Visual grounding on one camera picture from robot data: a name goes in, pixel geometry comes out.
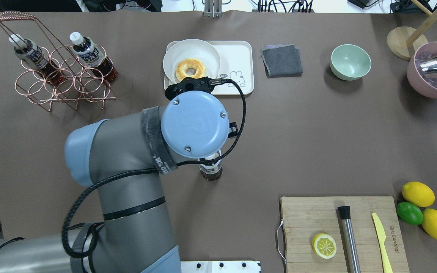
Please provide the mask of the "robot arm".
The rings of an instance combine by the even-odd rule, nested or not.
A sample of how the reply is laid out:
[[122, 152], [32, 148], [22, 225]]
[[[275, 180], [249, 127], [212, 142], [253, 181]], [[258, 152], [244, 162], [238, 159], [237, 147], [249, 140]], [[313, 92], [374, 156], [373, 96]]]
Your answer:
[[61, 235], [6, 240], [0, 221], [0, 273], [180, 273], [160, 175], [220, 161], [229, 130], [225, 107], [204, 91], [75, 130], [66, 165], [86, 190]]

